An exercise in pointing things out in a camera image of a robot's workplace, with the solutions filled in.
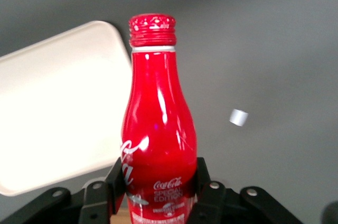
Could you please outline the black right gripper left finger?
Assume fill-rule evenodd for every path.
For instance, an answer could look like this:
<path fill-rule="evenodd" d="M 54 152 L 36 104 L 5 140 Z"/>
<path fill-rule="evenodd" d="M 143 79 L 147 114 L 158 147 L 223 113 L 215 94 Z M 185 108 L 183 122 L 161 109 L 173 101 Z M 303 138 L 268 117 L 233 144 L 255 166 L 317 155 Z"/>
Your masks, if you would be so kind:
<path fill-rule="evenodd" d="M 38 195 L 1 223 L 110 223 L 126 192 L 121 159 L 102 181 L 93 181 L 72 194 L 54 187 Z"/>

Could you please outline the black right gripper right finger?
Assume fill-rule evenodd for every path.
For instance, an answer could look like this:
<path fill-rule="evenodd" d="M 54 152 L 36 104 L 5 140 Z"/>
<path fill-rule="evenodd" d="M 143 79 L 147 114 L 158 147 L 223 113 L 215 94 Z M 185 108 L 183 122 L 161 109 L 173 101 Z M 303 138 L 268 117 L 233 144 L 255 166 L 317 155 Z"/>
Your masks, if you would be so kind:
<path fill-rule="evenodd" d="M 197 202 L 189 223 L 297 223 L 302 222 L 266 190 L 248 186 L 239 193 L 212 181 L 204 158 L 197 158 Z"/>

